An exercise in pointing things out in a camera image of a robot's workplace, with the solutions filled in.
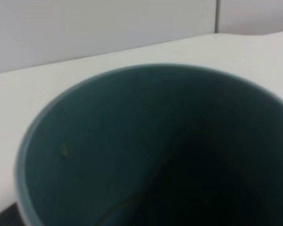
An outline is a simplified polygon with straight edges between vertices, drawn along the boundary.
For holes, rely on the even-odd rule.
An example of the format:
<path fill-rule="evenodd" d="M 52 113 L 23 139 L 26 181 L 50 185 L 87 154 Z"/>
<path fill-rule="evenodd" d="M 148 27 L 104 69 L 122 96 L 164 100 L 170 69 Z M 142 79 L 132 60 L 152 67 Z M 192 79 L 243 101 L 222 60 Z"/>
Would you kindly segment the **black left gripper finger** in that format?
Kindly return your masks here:
<path fill-rule="evenodd" d="M 0 212 L 0 226 L 26 226 L 16 203 Z"/>

